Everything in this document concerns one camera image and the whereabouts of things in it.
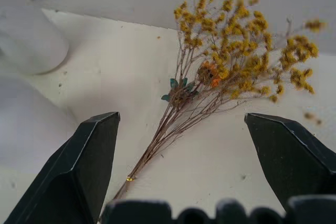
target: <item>teal leaf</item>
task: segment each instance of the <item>teal leaf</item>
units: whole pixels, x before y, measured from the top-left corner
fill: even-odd
[[[188,78],[185,77],[182,79],[182,87],[185,87],[187,85],[187,82],[188,82]]]
[[[195,86],[195,83],[194,83],[194,82],[191,82],[191,83],[189,83],[189,84],[185,87],[185,89],[186,89],[188,92],[191,92],[191,90],[194,88],[194,86]]]
[[[174,78],[171,78],[171,79],[170,79],[170,87],[171,87],[172,89],[176,89],[177,86],[178,86],[178,82],[177,82]]]
[[[168,94],[165,94],[161,97],[161,100],[169,102],[170,101],[170,96]]]

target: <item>flower cluster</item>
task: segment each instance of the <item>flower cluster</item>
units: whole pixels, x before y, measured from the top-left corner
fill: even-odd
[[[180,30],[180,80],[197,58],[203,62],[193,83],[200,94],[213,90],[221,98],[241,99],[249,93],[277,102],[284,92],[285,81],[314,94],[307,82],[312,70],[294,68],[295,64],[318,56],[314,43],[289,30],[281,37],[287,40],[281,57],[270,65],[269,55],[281,48],[277,48],[278,41],[268,31],[264,15],[252,10],[259,0],[248,0],[247,5],[245,0],[223,0],[219,8],[213,7],[213,2],[199,0],[190,8],[184,2],[174,11]],[[306,22],[302,29],[317,32],[324,27],[325,23],[315,19]]]

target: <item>small debris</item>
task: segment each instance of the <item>small debris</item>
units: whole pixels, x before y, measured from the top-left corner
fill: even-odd
[[[310,120],[310,119],[313,119],[315,116],[314,116],[314,114],[312,114],[312,113],[309,113],[309,112],[306,112],[305,114],[304,114],[304,118],[306,118],[306,119],[308,119],[308,120]]]

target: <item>white vase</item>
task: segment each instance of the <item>white vase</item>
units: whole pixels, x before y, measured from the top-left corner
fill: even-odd
[[[42,10],[0,7],[0,49],[24,73],[44,73],[65,59],[69,44]]]
[[[37,174],[77,124],[20,80],[0,77],[0,90],[0,164]]]

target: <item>white table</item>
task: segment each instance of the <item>white table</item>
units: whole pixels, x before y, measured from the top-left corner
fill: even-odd
[[[166,102],[160,97],[170,88],[176,31],[54,11],[46,14],[70,40],[67,60],[43,75],[19,74],[3,60],[0,71],[26,79],[53,103],[70,110],[78,123],[93,115],[120,112],[107,202],[150,143],[165,109]],[[244,114],[258,112],[296,120],[336,151],[332,129],[336,115],[336,58],[321,55],[311,63],[315,96],[287,91],[279,104],[254,101],[211,116],[185,132],[163,152],[163,157],[156,158],[134,182],[127,198],[164,199],[171,204],[174,216],[188,206],[203,208],[213,216],[215,204],[224,197],[238,199],[249,211],[269,206],[283,212],[262,173]],[[315,111],[322,125],[304,119],[306,110]],[[0,222],[34,177],[0,167]]]

